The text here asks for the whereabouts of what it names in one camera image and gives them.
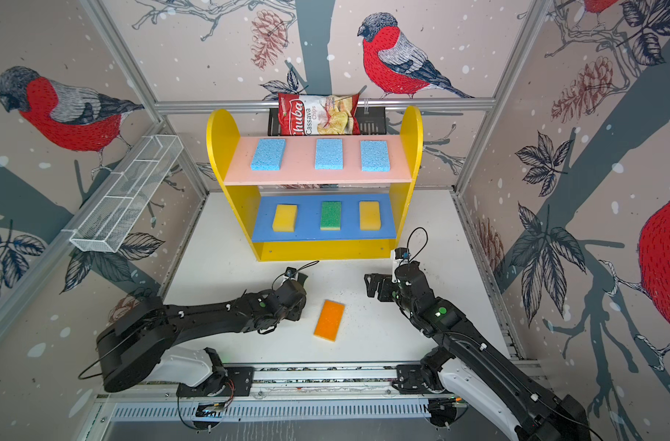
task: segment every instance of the chip bag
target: chip bag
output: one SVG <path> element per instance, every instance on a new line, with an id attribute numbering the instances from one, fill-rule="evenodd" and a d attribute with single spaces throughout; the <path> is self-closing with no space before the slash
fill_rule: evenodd
<path id="1" fill-rule="evenodd" d="M 282 136 L 359 135 L 355 119 L 359 94 L 334 95 L 278 94 L 278 123 Z"/>

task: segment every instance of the yellow sponge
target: yellow sponge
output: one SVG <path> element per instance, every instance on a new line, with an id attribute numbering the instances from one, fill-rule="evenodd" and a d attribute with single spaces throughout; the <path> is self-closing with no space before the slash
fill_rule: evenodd
<path id="1" fill-rule="evenodd" d="M 298 214 L 298 205 L 277 205 L 272 229 L 278 233 L 293 233 L 295 231 L 295 217 Z"/>
<path id="2" fill-rule="evenodd" d="M 360 201 L 360 230 L 378 232 L 382 229 L 382 218 L 379 216 L 379 203 L 376 200 Z"/>
<path id="3" fill-rule="evenodd" d="M 335 341 L 343 312 L 345 312 L 345 305 L 326 300 L 313 335 L 325 340 Z"/>

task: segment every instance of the white table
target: white table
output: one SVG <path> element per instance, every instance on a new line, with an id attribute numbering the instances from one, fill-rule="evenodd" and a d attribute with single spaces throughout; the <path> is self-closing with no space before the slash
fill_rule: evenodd
<path id="1" fill-rule="evenodd" d="M 436 295 L 460 308 L 503 355 L 507 346 L 489 303 L 462 224 L 447 190 L 416 190 L 400 246 L 416 226 L 429 234 L 416 260 Z M 411 239 L 417 252 L 425 235 Z M 211 193 L 200 215 L 165 304 L 199 305 L 228 301 L 247 289 L 271 286 L 287 266 L 306 262 L 257 262 L 222 193 Z M 435 343 L 423 337 L 393 303 L 367 297 L 364 274 L 391 274 L 388 259 L 323 260 L 304 270 L 307 303 L 298 322 L 282 321 L 276 331 L 259 335 L 219 334 L 182 346 L 211 347 L 225 363 L 345 363 L 417 361 Z M 335 342 L 313 336 L 324 301 L 345 305 Z"/>

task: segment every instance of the blue shelf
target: blue shelf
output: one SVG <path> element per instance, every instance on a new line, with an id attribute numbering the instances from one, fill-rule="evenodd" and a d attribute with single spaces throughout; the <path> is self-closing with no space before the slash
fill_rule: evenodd
<path id="1" fill-rule="evenodd" d="M 320 230 L 320 206 L 322 202 L 331 200 L 342 202 L 340 231 L 323 232 Z M 363 232 L 360 230 L 361 200 L 376 200 L 379 202 L 382 228 L 378 232 Z M 295 232 L 276 233 L 271 229 L 278 204 L 298 206 Z M 388 194 L 262 196 L 257 222 L 252 233 L 252 242 L 352 241 L 363 239 L 396 239 L 392 203 Z"/>

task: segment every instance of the shelf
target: shelf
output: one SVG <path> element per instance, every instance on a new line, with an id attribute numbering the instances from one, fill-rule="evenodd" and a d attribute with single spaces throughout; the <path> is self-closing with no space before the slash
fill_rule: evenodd
<path id="1" fill-rule="evenodd" d="M 398 135 L 372 136 L 286 136 L 287 148 L 276 172 L 254 172 L 250 165 L 260 137 L 241 137 L 225 175 L 227 186 L 293 185 L 316 183 L 407 183 L 411 172 Z M 315 143 L 318 138 L 342 139 L 343 169 L 316 170 Z M 360 141 L 385 140 L 389 147 L 389 172 L 363 172 Z"/>
<path id="2" fill-rule="evenodd" d="M 376 232 L 360 230 L 360 208 L 362 200 L 379 202 L 382 228 Z M 339 231 L 321 231 L 320 207 L 324 201 L 342 202 Z M 278 204 L 298 206 L 295 232 L 276 233 L 271 229 Z M 338 195 L 264 196 L 261 198 L 259 213 L 252 233 L 252 242 L 295 242 L 295 241 L 351 241 L 372 239 L 396 239 L 392 204 L 387 193 Z"/>
<path id="3" fill-rule="evenodd" d="M 178 136 L 154 135 L 73 233 L 81 251 L 117 252 L 183 150 Z"/>

